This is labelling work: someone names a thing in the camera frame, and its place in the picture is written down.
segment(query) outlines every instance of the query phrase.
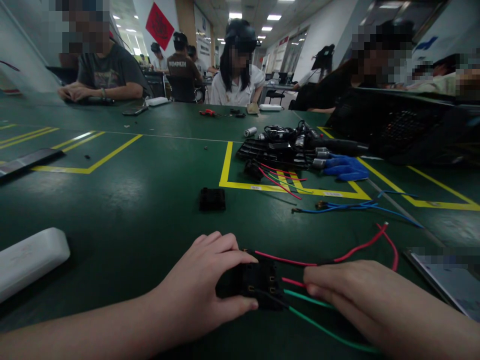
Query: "red paper cutting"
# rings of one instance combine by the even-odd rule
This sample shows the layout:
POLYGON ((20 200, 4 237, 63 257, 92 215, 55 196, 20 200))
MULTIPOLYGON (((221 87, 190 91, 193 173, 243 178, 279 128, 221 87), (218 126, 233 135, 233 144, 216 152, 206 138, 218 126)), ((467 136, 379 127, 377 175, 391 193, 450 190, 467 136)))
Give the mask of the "red paper cutting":
POLYGON ((146 20, 145 29, 163 50, 167 49, 174 33, 174 27, 167 20, 164 13, 159 9, 155 2, 151 6, 150 14, 146 20))

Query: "brown t-shirt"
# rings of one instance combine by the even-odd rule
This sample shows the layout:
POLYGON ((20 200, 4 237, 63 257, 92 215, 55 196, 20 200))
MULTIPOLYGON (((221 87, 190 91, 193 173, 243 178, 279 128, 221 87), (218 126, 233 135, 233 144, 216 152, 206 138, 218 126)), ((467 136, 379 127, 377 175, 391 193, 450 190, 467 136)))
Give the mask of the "brown t-shirt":
POLYGON ((191 78, 196 86, 202 85, 202 75, 189 57, 174 53, 166 60, 166 64, 170 76, 191 78))

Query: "label sticker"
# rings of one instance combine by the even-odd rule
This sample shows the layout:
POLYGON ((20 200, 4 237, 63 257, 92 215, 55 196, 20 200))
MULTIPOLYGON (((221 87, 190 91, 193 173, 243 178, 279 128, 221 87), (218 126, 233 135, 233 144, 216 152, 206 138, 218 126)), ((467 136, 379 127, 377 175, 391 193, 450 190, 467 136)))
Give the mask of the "label sticker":
POLYGON ((341 193, 338 193, 338 192, 328 192, 328 191, 324 191, 323 194, 324 194, 325 196, 334 196, 334 197, 337 197, 337 198, 343 198, 343 197, 344 197, 341 193))

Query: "white device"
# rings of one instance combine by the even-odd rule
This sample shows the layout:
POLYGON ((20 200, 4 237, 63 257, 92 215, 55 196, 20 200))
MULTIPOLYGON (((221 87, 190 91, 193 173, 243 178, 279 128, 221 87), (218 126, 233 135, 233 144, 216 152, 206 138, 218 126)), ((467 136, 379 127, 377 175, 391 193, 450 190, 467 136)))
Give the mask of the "white device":
POLYGON ((158 106, 158 105, 162 105, 162 104, 165 104, 165 103, 168 103, 169 100, 166 98, 166 97, 155 97, 153 99, 148 99, 148 100, 145 100, 145 104, 147 106, 158 106))
POLYGON ((0 251, 0 303, 70 257, 67 237, 55 227, 0 251))
POLYGON ((280 111, 282 107, 280 105, 262 104, 260 105, 262 111, 280 111))

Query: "green workbench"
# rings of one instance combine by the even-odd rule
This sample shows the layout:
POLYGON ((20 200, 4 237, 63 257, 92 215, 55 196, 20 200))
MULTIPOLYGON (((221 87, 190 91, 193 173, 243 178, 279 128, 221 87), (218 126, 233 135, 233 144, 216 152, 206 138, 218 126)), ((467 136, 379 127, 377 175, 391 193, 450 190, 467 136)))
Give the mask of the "green workbench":
MULTIPOLYGON (((319 200, 348 204, 369 199, 378 189, 392 190, 388 182, 417 194, 425 188, 430 202, 461 201, 449 198, 446 190, 446 195, 441 194, 441 187, 438 192, 430 184, 416 187, 418 181, 406 173, 418 173, 382 160, 364 159, 374 168, 371 180, 353 184, 318 173, 299 173, 308 178, 302 185, 315 192, 299 191, 302 200, 272 188, 265 179, 259 185, 243 175, 244 163, 235 152, 245 129, 272 124, 295 127, 300 119, 322 127, 325 115, 285 110, 235 118, 228 115, 229 107, 168 103, 138 117, 122 116, 131 106, 65 105, 54 94, 0 99, 0 161, 39 148, 66 151, 66 156, 0 186, 0 251, 50 227, 67 234, 71 251, 67 262, 0 304, 0 331, 144 294, 162 281, 196 237, 215 230, 234 233, 241 248, 305 262, 345 254, 370 240, 378 231, 376 224, 385 221, 399 250, 463 245, 479 233, 476 210, 418 207, 398 195, 393 195, 394 200, 381 198, 380 204, 412 214, 427 230, 378 211, 292 214, 297 207, 313 210, 319 200), (200 116, 199 111, 207 108, 226 116, 200 116), (225 189, 226 211, 199 212, 200 190, 219 186, 225 189), (448 227, 455 222, 465 222, 469 232, 451 233, 448 227)), ((336 136, 322 130, 326 136, 336 136)), ((457 186, 472 202, 479 196, 473 187, 460 185, 460 177, 441 172, 435 176, 442 184, 457 186)), ((478 184, 478 178, 474 174, 468 181, 478 184)), ((352 259, 391 266, 393 251, 387 241, 380 240, 352 259)), ((301 269, 279 264, 278 271, 302 279, 301 269)), ((430 291, 403 257, 398 272, 430 291)), ((299 299, 291 304, 336 334, 365 341, 337 312, 299 299)), ((350 349, 285 311, 249 313, 167 355, 377 357, 350 349)))

